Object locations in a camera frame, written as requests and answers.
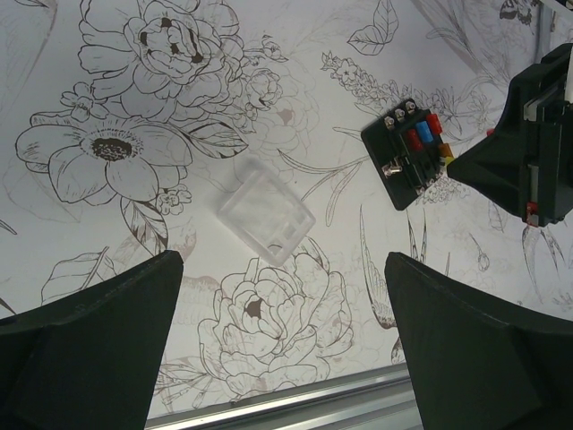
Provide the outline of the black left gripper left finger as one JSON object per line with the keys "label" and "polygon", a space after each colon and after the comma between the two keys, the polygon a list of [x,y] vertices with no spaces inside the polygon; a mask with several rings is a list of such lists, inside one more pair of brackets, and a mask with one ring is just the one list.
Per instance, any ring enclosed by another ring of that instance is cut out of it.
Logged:
{"label": "black left gripper left finger", "polygon": [[3,429],[142,429],[184,271],[165,251],[1,321]]}

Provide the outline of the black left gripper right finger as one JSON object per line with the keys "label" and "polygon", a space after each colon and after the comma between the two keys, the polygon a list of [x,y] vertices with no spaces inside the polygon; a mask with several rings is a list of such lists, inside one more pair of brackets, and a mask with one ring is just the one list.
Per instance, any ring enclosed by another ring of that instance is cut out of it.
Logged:
{"label": "black left gripper right finger", "polygon": [[426,429],[570,429],[572,323],[402,253],[385,278]]}

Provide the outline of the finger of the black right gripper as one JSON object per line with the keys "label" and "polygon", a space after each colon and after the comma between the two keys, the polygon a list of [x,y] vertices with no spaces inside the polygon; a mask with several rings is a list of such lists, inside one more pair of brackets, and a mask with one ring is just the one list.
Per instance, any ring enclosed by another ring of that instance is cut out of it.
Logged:
{"label": "finger of the black right gripper", "polygon": [[526,207],[525,147],[518,135],[495,131],[447,166],[449,178],[468,185],[517,218]]}

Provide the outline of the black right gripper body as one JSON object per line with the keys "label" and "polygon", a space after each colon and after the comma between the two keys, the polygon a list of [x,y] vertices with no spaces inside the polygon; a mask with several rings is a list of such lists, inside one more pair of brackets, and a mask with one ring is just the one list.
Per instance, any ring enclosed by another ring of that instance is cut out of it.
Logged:
{"label": "black right gripper body", "polygon": [[535,227],[564,220],[572,211],[570,43],[511,80],[496,134],[517,154],[517,215]]}

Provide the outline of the red blade fuse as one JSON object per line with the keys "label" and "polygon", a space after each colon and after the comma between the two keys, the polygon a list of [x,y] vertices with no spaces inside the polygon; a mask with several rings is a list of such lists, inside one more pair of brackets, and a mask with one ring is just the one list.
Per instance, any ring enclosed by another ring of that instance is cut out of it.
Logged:
{"label": "red blade fuse", "polygon": [[423,143],[415,129],[409,129],[405,133],[406,140],[408,143],[408,147],[411,151],[422,151],[423,150]]}
{"label": "red blade fuse", "polygon": [[441,135],[443,133],[440,119],[437,114],[430,113],[425,118],[433,135]]}

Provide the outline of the blue blade fuse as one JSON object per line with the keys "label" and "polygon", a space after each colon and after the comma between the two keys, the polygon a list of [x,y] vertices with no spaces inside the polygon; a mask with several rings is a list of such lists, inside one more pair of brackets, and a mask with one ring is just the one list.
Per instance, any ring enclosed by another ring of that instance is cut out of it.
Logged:
{"label": "blue blade fuse", "polygon": [[430,144],[434,141],[434,135],[432,129],[427,121],[421,121],[415,124],[415,130],[424,144]]}

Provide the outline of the black fuse box base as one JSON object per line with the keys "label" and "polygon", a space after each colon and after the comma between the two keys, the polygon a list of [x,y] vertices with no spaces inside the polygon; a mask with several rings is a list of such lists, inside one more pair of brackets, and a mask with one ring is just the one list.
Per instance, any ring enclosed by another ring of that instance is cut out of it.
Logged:
{"label": "black fuse box base", "polygon": [[440,164],[438,145],[445,143],[434,135],[422,151],[411,151],[405,133],[426,121],[432,111],[413,99],[403,99],[361,131],[361,139],[389,198],[398,211],[405,210],[445,172]]}

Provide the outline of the clear plastic fuse box cover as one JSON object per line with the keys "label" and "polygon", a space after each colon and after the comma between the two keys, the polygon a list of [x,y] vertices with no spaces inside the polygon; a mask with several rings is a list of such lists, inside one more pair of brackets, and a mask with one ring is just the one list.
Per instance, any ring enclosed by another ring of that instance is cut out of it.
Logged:
{"label": "clear plastic fuse box cover", "polygon": [[261,162],[241,166],[243,182],[218,206],[218,219],[265,262],[283,265],[316,218],[300,198]]}

